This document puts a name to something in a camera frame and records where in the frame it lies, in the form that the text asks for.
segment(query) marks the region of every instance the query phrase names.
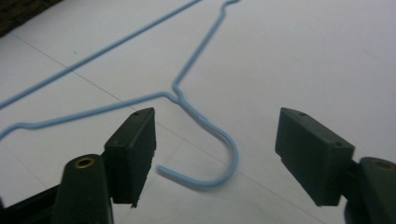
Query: blue wire hanger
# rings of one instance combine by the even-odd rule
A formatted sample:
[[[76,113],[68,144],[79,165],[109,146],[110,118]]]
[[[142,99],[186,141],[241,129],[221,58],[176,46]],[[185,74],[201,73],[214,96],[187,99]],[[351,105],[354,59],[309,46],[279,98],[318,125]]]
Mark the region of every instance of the blue wire hanger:
[[[51,82],[55,81],[56,79],[65,76],[66,74],[76,70],[77,68],[81,67],[82,65],[98,58],[99,56],[107,53],[108,51],[114,49],[115,47],[125,43],[126,41],[128,41],[138,35],[141,35],[148,29],[160,24],[163,21],[166,21],[167,19],[170,19],[171,17],[175,16],[176,14],[180,13],[181,11],[183,11],[189,7],[192,7],[193,5],[195,5],[196,3],[200,2],[200,1],[202,1],[202,0],[191,1],[188,4],[177,8],[176,10],[166,14],[165,16],[150,23],[149,25],[146,25],[143,28],[133,32],[132,34],[125,36],[124,38],[120,39],[119,41],[116,41],[115,43],[97,51],[96,53],[92,54],[91,56],[88,56],[87,58],[85,58],[85,59],[83,59],[69,67],[66,67],[63,71],[53,75],[52,77],[49,77],[49,78],[35,84],[31,88],[10,97],[9,99],[0,103],[0,109],[6,107],[8,105],[11,105],[12,103],[15,103],[16,101],[20,100],[24,96],[27,96],[30,93],[39,90],[40,88],[50,84]],[[68,121],[76,120],[76,119],[87,118],[89,116],[101,114],[101,113],[112,111],[115,109],[119,109],[119,108],[125,107],[127,105],[135,105],[135,104],[139,104],[139,103],[153,100],[156,98],[165,97],[172,103],[182,107],[196,122],[198,122],[200,124],[200,126],[202,128],[204,128],[206,131],[212,133],[214,136],[216,136],[220,140],[222,140],[227,145],[227,147],[230,149],[230,152],[232,154],[232,160],[231,160],[231,164],[228,167],[228,169],[221,176],[219,176],[216,179],[209,180],[209,181],[201,181],[201,180],[193,179],[191,177],[188,177],[188,176],[178,173],[176,171],[170,170],[170,169],[163,167],[161,165],[157,166],[158,173],[160,175],[163,175],[167,178],[170,178],[170,179],[176,181],[179,184],[182,184],[182,185],[185,185],[188,187],[211,188],[211,187],[219,186],[220,184],[227,181],[236,170],[236,166],[238,163],[237,146],[230,135],[228,135],[226,132],[224,132],[221,128],[219,128],[216,125],[214,125],[213,123],[211,123],[200,112],[198,112],[192,105],[189,104],[189,102],[184,97],[184,94],[181,91],[181,89],[178,87],[178,85],[180,84],[182,79],[187,75],[187,73],[189,72],[192,65],[195,63],[195,61],[197,60],[199,55],[202,53],[203,49],[209,42],[210,38],[218,30],[221,22],[224,20],[224,18],[226,16],[226,7],[228,5],[236,3],[238,1],[239,0],[228,0],[228,1],[225,1],[221,5],[219,16],[214,21],[214,23],[212,24],[212,26],[210,27],[210,29],[208,30],[208,32],[202,39],[201,43],[198,45],[198,47],[196,48],[194,53],[190,56],[190,58],[188,59],[188,61],[183,66],[180,73],[177,75],[177,77],[174,79],[174,81],[172,83],[172,89],[173,89],[174,93],[176,94],[176,96],[170,92],[167,92],[167,91],[159,91],[159,92],[155,92],[155,93],[148,94],[145,96],[137,97],[137,98],[134,98],[131,100],[127,100],[124,102],[119,102],[119,103],[116,103],[113,105],[106,105],[106,106],[98,107],[98,108],[95,108],[92,110],[82,111],[82,112],[79,112],[76,114],[59,117],[56,119],[48,119],[48,120],[43,120],[43,121],[39,121],[36,123],[26,123],[26,122],[14,123],[14,124],[8,126],[7,128],[5,128],[2,132],[0,132],[0,140],[2,138],[4,138],[6,135],[10,134],[12,131],[17,130],[17,129],[27,129],[27,130],[41,129],[41,128],[53,126],[56,124],[61,124],[61,123],[65,123]]]

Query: screw hole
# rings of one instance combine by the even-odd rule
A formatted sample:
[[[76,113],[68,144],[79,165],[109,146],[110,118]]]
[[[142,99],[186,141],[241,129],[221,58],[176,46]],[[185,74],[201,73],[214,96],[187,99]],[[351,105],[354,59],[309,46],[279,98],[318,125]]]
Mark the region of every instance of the screw hole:
[[[393,170],[393,165],[386,162],[386,161],[374,161],[374,165],[376,165],[378,168],[386,171],[391,171]]]
[[[78,169],[84,169],[93,165],[95,160],[91,157],[84,157],[76,161],[75,167]]]

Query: white table surface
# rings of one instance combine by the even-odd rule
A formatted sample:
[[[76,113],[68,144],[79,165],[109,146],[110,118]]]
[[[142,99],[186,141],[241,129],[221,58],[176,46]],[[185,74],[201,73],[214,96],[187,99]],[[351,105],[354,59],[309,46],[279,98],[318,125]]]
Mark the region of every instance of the white table surface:
[[[188,3],[63,1],[0,38],[0,101]],[[171,82],[219,14],[204,0],[40,91],[0,110],[0,129],[170,91]],[[180,87],[239,147],[236,174],[209,191],[186,189],[151,169],[126,223],[344,223],[318,208],[275,153],[282,106],[304,111],[356,147],[354,160],[396,161],[396,2],[245,0],[228,15]],[[64,165],[103,151],[134,111],[154,107],[162,164],[199,179],[227,167],[225,146],[166,99],[0,141],[6,206],[57,185]]]

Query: wire hanger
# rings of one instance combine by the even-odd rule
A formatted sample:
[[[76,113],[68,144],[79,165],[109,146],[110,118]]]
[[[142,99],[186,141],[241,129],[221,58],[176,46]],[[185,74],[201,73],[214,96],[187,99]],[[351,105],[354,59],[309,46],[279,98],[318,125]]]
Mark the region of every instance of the wire hanger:
[[[177,8],[176,10],[166,14],[165,16],[159,18],[158,20],[144,26],[143,28],[131,33],[130,35],[125,36],[124,38],[116,41],[115,43],[95,52],[94,54],[86,57],[85,59],[69,66],[66,67],[63,71],[53,75],[52,77],[49,77],[47,79],[44,79],[43,81],[35,84],[34,86],[32,86],[29,89],[26,89],[25,91],[21,91],[20,93],[8,98],[7,100],[5,100],[4,102],[0,103],[0,109],[11,105],[13,103],[15,103],[16,101],[20,100],[21,98],[29,95],[30,93],[39,90],[40,88],[50,84],[51,82],[57,80],[60,77],[65,76],[66,74],[76,70],[77,68],[81,67],[82,65],[98,58],[99,56],[109,52],[110,50],[114,49],[115,47],[125,43],[126,41],[141,35],[142,33],[144,33],[145,31],[147,31],[148,29],[160,24],[163,21],[166,21],[168,19],[170,19],[171,17],[175,16],[176,14],[180,13],[181,11],[194,6],[196,3],[201,2],[202,0],[195,0],[195,1],[191,1],[188,4]],[[137,97],[131,100],[127,100],[124,102],[119,102],[119,103],[115,103],[113,105],[105,105],[102,107],[98,107],[92,110],[87,110],[87,111],[82,111],[76,114],[71,114],[71,115],[67,115],[64,117],[59,117],[56,119],[48,119],[48,120],[43,120],[43,121],[39,121],[36,123],[27,123],[27,122],[19,122],[19,123],[14,123],[8,127],[6,127],[2,132],[0,132],[0,140],[2,138],[4,138],[5,136],[7,136],[8,134],[10,134],[11,132],[13,132],[14,130],[17,129],[27,129],[27,130],[35,130],[35,129],[41,129],[41,128],[45,128],[45,127],[49,127],[49,126],[53,126],[56,124],[61,124],[61,123],[65,123],[68,121],[72,121],[72,120],[76,120],[76,119],[83,119],[83,118],[87,118],[89,116],[93,116],[93,115],[97,115],[97,114],[101,114],[104,112],[108,112],[108,111],[112,111],[115,109],[119,109],[122,107],[125,107],[127,105],[135,105],[135,104],[139,104],[142,102],[146,102],[149,100],[153,100],[156,98],[160,98],[160,97],[165,97],[167,98],[169,101],[171,101],[172,103],[179,105],[180,107],[182,107],[196,122],[198,122],[200,124],[200,126],[202,128],[204,128],[206,131],[208,131],[209,133],[213,134],[216,137],[219,137],[220,140],[222,140],[228,147],[228,149],[230,149],[231,155],[232,155],[232,159],[231,159],[231,163],[230,166],[228,167],[228,169],[218,178],[213,179],[213,180],[209,180],[209,181],[202,181],[202,180],[197,180],[197,179],[193,179],[191,177],[188,177],[186,175],[183,175],[179,172],[170,170],[166,167],[163,167],[161,165],[157,166],[157,171],[160,175],[163,175],[167,178],[170,178],[174,181],[176,181],[179,184],[185,185],[187,187],[193,187],[193,188],[211,188],[211,187],[216,187],[222,183],[224,183],[225,181],[227,181],[235,172],[236,170],[236,166],[238,163],[238,149],[236,146],[236,143],[234,142],[234,140],[231,138],[230,135],[228,135],[226,132],[224,132],[221,128],[217,127],[216,125],[214,125],[213,123],[211,123],[207,118],[205,118],[199,111],[197,111],[192,105],[189,104],[189,102],[186,100],[186,98],[184,97],[183,92],[181,91],[181,89],[178,87],[178,85],[180,84],[180,82],[182,81],[182,79],[187,75],[187,73],[189,72],[190,68],[192,67],[192,65],[195,63],[195,61],[197,60],[197,58],[199,57],[199,55],[201,54],[201,52],[203,51],[203,49],[205,48],[205,46],[207,45],[207,43],[209,42],[210,38],[213,36],[213,34],[218,30],[221,22],[224,20],[225,16],[226,16],[226,7],[228,5],[234,4],[239,2],[239,0],[228,0],[225,1],[220,8],[220,13],[219,16],[217,17],[217,19],[214,21],[214,23],[212,24],[212,26],[210,27],[210,29],[208,30],[208,32],[206,33],[206,35],[204,36],[204,38],[201,40],[201,43],[198,45],[198,47],[196,48],[196,50],[194,51],[194,53],[190,56],[190,58],[188,59],[188,61],[186,62],[186,64],[183,66],[183,68],[181,69],[180,73],[177,75],[177,77],[174,79],[173,83],[172,83],[172,89],[174,91],[174,93],[176,94],[176,96],[170,92],[167,91],[159,91],[159,92],[155,92],[152,94],[148,94],[145,96],[141,96],[141,97]]]

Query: white surface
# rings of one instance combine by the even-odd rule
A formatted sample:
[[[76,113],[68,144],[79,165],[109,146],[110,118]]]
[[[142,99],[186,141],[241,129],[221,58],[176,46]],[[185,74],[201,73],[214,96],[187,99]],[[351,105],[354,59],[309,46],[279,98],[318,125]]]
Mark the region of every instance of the white surface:
[[[0,39],[0,101],[188,1],[64,1]],[[173,78],[220,0],[203,1],[75,73],[0,111],[0,128],[154,91]],[[344,223],[343,204],[317,208],[275,154],[281,106],[304,111],[356,148],[354,159],[396,161],[396,3],[241,1],[181,89],[240,150],[235,176],[210,191],[150,171],[139,206],[115,205],[116,223]],[[59,183],[66,162],[101,153],[135,109],[156,109],[154,165],[209,179],[228,163],[224,146],[165,99],[0,142],[0,195],[12,205]]]

